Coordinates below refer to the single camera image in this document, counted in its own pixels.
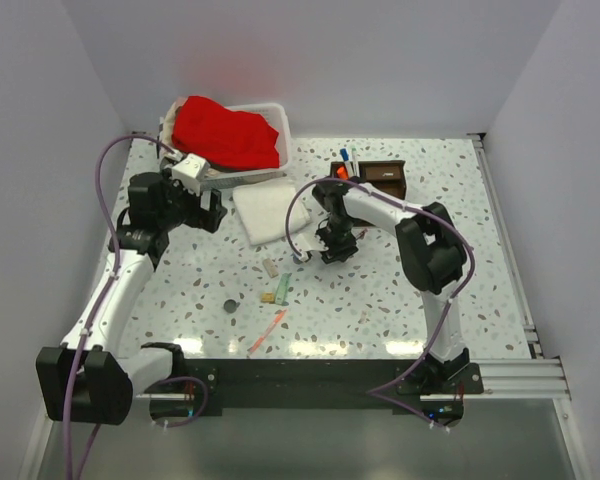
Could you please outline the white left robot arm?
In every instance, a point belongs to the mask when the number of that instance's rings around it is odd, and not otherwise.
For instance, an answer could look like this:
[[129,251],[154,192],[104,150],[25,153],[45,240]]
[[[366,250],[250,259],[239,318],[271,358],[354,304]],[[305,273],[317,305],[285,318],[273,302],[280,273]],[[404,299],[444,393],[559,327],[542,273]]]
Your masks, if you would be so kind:
[[157,270],[172,230],[186,226],[214,233],[227,214],[222,194],[209,204],[167,174],[130,179],[128,206],[118,215],[98,286],[71,331],[57,347],[44,347],[36,371],[47,414],[54,421],[119,425],[133,399],[159,386],[180,390],[187,368],[180,346],[149,342],[129,358],[119,345],[136,301]]

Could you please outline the brown wooden desk organizer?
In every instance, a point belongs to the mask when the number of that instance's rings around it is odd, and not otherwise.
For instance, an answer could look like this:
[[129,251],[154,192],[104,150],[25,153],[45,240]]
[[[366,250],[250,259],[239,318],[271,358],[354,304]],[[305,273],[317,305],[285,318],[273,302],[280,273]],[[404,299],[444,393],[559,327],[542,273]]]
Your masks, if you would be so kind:
[[383,193],[400,200],[405,200],[407,194],[404,166],[403,160],[358,162],[363,183],[370,183]]

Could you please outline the black orange highlighter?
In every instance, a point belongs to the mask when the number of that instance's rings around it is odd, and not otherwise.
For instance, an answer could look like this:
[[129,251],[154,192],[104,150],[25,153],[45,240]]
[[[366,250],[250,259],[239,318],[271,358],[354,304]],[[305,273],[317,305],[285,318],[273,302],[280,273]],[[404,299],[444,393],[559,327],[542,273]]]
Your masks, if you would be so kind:
[[348,180],[349,175],[345,166],[340,166],[336,171],[337,177],[341,180]]

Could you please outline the blue capped white marker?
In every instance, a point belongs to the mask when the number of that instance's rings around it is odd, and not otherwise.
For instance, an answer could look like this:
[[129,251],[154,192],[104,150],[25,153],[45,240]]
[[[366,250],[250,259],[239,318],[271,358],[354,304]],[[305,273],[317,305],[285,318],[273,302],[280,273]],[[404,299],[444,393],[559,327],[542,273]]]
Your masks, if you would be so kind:
[[351,159],[349,157],[349,153],[347,151],[346,148],[341,148],[339,150],[340,156],[342,158],[343,161],[343,167],[345,168],[346,172],[347,172],[347,177],[353,177],[355,175],[355,169],[354,166],[351,162]]

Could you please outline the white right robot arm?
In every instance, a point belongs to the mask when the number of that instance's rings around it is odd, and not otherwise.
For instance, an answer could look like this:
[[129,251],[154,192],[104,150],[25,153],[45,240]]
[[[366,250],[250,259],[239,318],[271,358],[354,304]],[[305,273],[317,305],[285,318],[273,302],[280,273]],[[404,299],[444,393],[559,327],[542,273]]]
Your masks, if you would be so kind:
[[421,294],[427,325],[422,357],[374,393],[414,374],[439,393],[449,392],[469,365],[460,332],[457,297],[475,273],[473,252],[457,231],[446,208],[437,202],[415,206],[383,194],[358,180],[323,179],[312,196],[327,212],[317,238],[326,247],[324,263],[344,262],[358,251],[352,229],[360,220],[394,236],[403,272]]

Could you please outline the green capped white marker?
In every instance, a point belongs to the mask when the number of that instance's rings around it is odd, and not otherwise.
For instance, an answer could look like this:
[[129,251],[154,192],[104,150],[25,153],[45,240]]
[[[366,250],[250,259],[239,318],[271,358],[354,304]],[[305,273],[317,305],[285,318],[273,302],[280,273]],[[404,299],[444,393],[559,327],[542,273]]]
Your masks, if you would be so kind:
[[349,152],[349,158],[352,164],[352,169],[354,172],[354,176],[360,177],[360,168],[359,168],[359,162],[357,159],[357,151],[356,151],[356,147],[352,146],[350,148],[350,152]]

